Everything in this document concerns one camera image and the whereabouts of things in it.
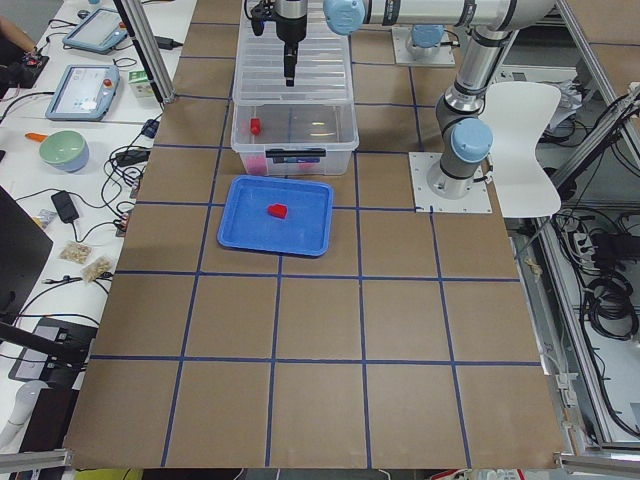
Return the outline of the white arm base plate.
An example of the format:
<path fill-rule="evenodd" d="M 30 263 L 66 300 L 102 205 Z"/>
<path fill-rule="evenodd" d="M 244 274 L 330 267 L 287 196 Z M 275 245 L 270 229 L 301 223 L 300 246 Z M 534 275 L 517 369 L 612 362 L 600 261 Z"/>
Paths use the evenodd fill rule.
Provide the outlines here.
<path fill-rule="evenodd" d="M 440 153 L 410 152 L 414 208 L 423 213 L 491 214 L 488 185 L 481 167 L 471 178 L 450 178 L 440 168 Z"/>

